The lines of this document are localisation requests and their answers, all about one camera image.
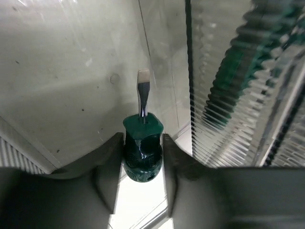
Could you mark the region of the green stubby screwdriver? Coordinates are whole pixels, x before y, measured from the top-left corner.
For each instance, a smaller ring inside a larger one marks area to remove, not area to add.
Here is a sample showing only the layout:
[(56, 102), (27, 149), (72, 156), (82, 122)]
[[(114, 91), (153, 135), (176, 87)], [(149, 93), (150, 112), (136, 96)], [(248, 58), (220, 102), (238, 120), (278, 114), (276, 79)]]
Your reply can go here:
[(123, 166), (130, 179), (146, 183), (159, 174), (163, 163), (163, 124), (154, 114), (148, 112), (149, 69), (138, 71), (136, 89), (139, 112), (123, 121), (126, 131)]

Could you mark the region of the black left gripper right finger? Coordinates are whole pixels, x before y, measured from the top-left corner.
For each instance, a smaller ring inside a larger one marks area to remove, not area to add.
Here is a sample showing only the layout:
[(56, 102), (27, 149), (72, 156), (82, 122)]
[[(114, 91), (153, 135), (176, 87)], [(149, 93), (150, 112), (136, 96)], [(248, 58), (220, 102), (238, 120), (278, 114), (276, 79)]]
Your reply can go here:
[(302, 229), (305, 170), (207, 167), (163, 135), (168, 215), (176, 229)]

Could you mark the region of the clear plastic organizer case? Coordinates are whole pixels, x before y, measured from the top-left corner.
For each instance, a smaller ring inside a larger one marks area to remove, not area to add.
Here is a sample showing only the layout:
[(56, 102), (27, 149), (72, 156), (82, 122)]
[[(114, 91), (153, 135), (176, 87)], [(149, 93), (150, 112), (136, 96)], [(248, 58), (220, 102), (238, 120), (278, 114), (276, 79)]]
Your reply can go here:
[(304, 47), (305, 3), (188, 0), (185, 13), (193, 156), (210, 167), (250, 166), (284, 52)]

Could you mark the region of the smoky plastic drawer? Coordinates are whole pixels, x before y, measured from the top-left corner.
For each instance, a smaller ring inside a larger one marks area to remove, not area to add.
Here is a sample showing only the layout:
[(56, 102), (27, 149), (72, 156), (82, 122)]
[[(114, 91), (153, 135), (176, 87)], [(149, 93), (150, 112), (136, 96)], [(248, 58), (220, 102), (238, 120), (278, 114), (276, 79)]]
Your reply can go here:
[(182, 0), (3, 0), (0, 164), (51, 173), (148, 110), (176, 135), (190, 122)]

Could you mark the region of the green handled pliers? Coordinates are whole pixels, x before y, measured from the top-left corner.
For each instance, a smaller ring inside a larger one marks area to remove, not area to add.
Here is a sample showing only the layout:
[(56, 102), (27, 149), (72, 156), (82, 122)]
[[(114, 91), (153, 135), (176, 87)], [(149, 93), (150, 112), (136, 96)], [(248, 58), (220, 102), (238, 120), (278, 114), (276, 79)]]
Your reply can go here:
[(234, 108), (263, 70), (265, 61), (276, 60), (280, 53), (301, 38), (293, 32), (304, 12), (303, 0), (255, 0), (243, 15), (245, 23), (225, 52), (204, 107), (208, 122), (225, 126)]

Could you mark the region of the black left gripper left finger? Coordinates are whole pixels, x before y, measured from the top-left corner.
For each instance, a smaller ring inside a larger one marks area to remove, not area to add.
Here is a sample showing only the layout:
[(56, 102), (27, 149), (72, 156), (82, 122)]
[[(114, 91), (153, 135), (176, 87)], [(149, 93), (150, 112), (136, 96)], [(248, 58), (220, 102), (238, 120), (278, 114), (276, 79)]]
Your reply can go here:
[(123, 133), (48, 175), (0, 170), (3, 229), (105, 229), (114, 212)]

